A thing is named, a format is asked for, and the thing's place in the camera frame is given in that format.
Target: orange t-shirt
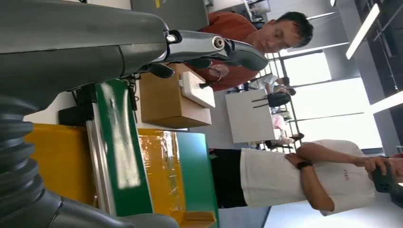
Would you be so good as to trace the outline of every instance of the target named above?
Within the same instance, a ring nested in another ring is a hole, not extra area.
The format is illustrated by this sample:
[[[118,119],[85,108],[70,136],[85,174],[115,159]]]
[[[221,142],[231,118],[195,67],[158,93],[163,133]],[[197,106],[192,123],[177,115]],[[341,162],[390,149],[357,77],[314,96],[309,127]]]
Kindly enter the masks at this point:
[[[209,14],[210,25],[200,32],[218,34],[227,39],[243,41],[256,28],[243,16],[230,12],[214,12]],[[213,60],[210,68],[196,69],[189,66],[197,74],[203,77],[206,82],[214,82],[221,75],[221,80],[211,85],[214,91],[234,88],[240,84],[255,78],[257,71],[251,71],[240,66],[229,66],[221,61]]]

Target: black shorts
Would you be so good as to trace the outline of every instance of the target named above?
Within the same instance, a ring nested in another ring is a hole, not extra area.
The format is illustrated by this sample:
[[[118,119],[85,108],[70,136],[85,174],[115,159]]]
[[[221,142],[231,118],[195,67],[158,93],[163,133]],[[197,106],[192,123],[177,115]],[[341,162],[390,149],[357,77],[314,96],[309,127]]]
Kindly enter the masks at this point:
[[[240,180],[241,150],[214,149],[210,156],[218,207],[247,206]]]

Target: white t-shirt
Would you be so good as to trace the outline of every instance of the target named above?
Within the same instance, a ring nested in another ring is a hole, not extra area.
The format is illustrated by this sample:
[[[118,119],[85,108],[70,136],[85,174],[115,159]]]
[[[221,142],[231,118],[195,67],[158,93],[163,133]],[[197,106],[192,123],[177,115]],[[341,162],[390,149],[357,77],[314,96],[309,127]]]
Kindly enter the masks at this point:
[[[276,82],[277,79],[278,77],[275,75],[266,75],[249,83],[249,87],[255,89],[264,89],[266,87],[266,84],[269,84],[271,91],[274,92],[274,86],[275,86],[274,83]]]
[[[363,157],[352,142],[320,140],[331,150]],[[321,211],[324,216],[369,206],[374,198],[374,184],[364,168],[352,164],[317,162],[319,181],[335,204],[334,211]],[[267,207],[306,200],[300,172],[283,153],[242,149],[241,184],[248,206]]]

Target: crossed arms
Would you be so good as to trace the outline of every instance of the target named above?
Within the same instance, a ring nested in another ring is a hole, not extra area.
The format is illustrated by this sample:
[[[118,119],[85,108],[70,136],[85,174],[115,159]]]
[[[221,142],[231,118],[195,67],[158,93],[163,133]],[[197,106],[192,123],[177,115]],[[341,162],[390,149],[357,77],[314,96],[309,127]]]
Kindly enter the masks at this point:
[[[365,167],[367,172],[372,172],[376,166],[380,166],[386,174],[385,162],[387,159],[380,157],[365,158],[351,154],[337,152],[315,143],[307,143],[297,149],[296,154],[287,155],[286,158],[295,165],[303,161],[350,163],[358,167]],[[300,172],[301,185],[304,194],[312,208],[322,211],[333,211],[335,204],[317,177],[314,167],[305,167]]]

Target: power outlet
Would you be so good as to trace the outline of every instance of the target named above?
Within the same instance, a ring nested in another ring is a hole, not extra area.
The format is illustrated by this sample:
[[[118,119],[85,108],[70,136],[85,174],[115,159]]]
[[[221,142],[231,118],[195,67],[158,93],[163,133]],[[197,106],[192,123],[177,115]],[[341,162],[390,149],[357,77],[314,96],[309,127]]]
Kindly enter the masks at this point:
[[[200,84],[206,81],[190,71],[182,73],[179,86],[182,87],[182,95],[189,100],[198,103],[205,108],[215,108],[214,92],[210,86],[202,89]]]

